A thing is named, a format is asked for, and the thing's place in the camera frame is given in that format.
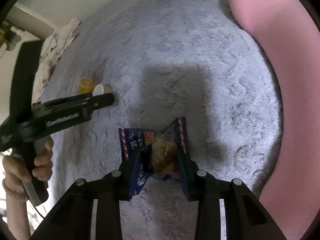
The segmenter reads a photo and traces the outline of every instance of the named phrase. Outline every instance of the pink object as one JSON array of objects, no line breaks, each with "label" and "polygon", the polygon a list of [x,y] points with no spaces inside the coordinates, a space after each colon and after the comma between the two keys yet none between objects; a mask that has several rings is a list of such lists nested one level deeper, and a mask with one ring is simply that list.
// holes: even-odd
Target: pink object
[{"label": "pink object", "polygon": [[320,33],[299,0],[229,0],[258,40],[280,84],[284,131],[260,201],[288,240],[301,239],[320,208]]}]

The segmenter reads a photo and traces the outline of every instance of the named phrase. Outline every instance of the furry surface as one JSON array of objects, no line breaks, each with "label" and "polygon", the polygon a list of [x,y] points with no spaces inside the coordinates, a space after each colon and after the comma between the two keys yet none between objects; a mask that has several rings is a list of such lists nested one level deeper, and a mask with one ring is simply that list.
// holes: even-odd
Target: furry surface
[{"label": "furry surface", "polygon": [[[47,207],[77,178],[95,180],[119,167],[117,128],[161,131],[179,116],[199,168],[218,179],[241,178],[259,194],[280,147],[280,93],[228,0],[113,0],[76,33],[41,101],[75,95],[88,76],[111,85],[117,102],[52,136]],[[196,211],[178,182],[150,179],[121,203],[124,239],[193,239]]]}]

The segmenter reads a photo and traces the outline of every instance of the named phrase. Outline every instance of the yellow container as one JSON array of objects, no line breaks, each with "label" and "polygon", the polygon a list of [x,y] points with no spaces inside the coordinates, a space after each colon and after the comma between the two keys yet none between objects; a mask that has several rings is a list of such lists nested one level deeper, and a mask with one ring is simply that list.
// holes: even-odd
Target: yellow container
[{"label": "yellow container", "polygon": [[82,78],[79,83],[79,94],[85,94],[92,92],[95,88],[96,84],[91,78]]}]

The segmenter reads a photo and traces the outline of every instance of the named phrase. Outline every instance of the red and white stripe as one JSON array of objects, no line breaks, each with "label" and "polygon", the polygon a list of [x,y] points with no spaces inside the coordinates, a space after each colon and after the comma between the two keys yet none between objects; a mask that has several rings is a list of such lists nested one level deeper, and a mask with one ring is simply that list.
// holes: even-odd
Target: red and white stripe
[{"label": "red and white stripe", "polygon": [[122,143],[123,143],[123,148],[124,148],[125,159],[128,160],[129,159],[129,155],[128,155],[127,144],[125,142],[124,129],[123,128],[121,128],[121,135],[122,135]]},{"label": "red and white stripe", "polygon": [[181,119],[181,117],[179,117],[179,119],[178,119],[178,124],[179,124],[179,129],[180,129],[180,138],[181,138],[182,148],[183,148],[184,153],[187,154],[186,145],[184,143],[184,136],[183,136],[183,128],[182,128],[182,119]]}]

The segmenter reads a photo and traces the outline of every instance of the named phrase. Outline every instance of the hand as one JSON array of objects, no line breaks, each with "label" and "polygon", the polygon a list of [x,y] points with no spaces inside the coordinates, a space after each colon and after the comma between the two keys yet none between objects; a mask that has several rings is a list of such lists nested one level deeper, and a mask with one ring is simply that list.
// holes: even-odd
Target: hand
[{"label": "hand", "polygon": [[[45,143],[46,151],[34,159],[36,168],[32,170],[32,175],[41,181],[48,181],[52,176],[52,147],[53,140],[50,137]],[[23,160],[5,156],[2,160],[5,171],[5,184],[17,193],[24,192],[22,182],[30,182],[31,175],[28,172]]]}]

